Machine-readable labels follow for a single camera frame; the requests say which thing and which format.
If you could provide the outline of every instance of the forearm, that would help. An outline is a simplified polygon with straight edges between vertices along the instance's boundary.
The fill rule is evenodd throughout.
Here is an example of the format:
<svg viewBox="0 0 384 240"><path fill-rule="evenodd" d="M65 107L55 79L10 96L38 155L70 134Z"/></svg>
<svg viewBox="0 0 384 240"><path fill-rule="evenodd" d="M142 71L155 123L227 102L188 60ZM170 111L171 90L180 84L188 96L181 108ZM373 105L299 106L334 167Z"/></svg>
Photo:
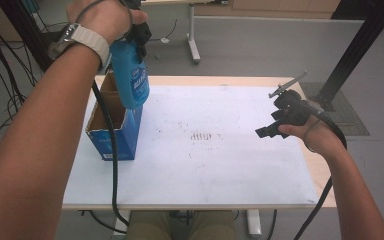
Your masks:
<svg viewBox="0 0 384 240"><path fill-rule="evenodd" d="M54 232L49 225L56 226L59 217L98 65L91 49L70 48L45 73L2 139L0 212L8 218L0 222L5 228L5 220L20 221L12 216L39 217L48 225L38 226L43 233Z"/></svg>
<svg viewBox="0 0 384 240"><path fill-rule="evenodd" d="M342 239L384 239L384 220L349 153L326 157L340 219Z"/></svg>

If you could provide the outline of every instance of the bottle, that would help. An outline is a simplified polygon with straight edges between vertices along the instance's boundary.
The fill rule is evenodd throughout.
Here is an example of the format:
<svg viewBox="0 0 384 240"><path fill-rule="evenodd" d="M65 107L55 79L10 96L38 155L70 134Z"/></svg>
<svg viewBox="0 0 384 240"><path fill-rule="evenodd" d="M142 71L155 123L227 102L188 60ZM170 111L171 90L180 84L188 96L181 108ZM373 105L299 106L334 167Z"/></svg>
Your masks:
<svg viewBox="0 0 384 240"><path fill-rule="evenodd" d="M135 41L115 41L110 47L112 68L120 100L126 109L136 109L149 96L148 72L138 56Z"/></svg>

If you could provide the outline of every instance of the right arm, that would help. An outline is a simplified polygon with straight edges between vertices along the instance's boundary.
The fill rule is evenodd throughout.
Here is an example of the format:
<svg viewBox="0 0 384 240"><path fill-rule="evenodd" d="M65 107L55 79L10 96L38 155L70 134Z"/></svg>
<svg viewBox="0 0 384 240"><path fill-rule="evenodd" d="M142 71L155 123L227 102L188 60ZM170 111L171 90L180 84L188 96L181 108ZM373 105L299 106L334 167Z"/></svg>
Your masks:
<svg viewBox="0 0 384 240"><path fill-rule="evenodd" d="M351 155L330 128L311 117L304 126L282 125L326 160L332 175L342 239L384 239L384 219Z"/></svg>

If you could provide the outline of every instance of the black pole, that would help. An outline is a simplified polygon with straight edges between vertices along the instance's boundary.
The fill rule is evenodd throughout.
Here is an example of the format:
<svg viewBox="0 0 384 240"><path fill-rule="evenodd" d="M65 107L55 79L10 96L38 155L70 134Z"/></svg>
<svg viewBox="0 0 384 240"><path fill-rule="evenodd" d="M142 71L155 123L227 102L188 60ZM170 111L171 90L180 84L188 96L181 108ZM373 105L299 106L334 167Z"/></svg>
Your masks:
<svg viewBox="0 0 384 240"><path fill-rule="evenodd" d="M0 0L0 7L29 48L42 71L46 71L52 64L52 60L47 54L51 40L44 37L21 0Z"/></svg>
<svg viewBox="0 0 384 240"><path fill-rule="evenodd" d="M344 55L323 85L322 89L312 100L320 103L325 110L333 110L331 104L336 93L351 75L351 72L372 46L373 42L384 29L384 0L377 1L375 8L364 21Z"/></svg>

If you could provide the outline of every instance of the bottle label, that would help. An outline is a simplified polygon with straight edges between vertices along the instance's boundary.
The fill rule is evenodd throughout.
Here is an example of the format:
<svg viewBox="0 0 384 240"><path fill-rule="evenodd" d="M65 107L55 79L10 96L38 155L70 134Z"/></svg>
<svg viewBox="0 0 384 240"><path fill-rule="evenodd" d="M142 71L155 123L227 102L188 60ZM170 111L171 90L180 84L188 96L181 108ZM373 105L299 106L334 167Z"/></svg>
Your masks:
<svg viewBox="0 0 384 240"><path fill-rule="evenodd" d="M145 66L140 65L132 70L132 81L130 83L135 101L140 102L143 98L148 97L149 83Z"/></svg>

